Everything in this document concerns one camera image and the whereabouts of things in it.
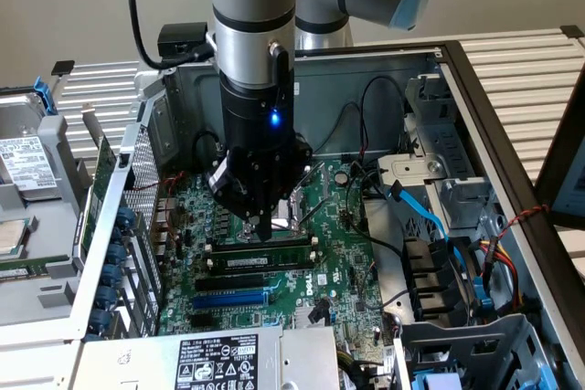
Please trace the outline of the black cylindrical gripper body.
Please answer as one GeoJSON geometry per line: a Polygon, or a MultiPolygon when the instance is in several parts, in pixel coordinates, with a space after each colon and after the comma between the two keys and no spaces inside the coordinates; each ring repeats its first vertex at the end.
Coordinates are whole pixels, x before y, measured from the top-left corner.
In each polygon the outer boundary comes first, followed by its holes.
{"type": "Polygon", "coordinates": [[[245,87],[220,75],[223,127],[228,150],[239,147],[252,152],[264,174],[264,140],[270,134],[295,132],[294,74],[277,84],[245,87]]]}

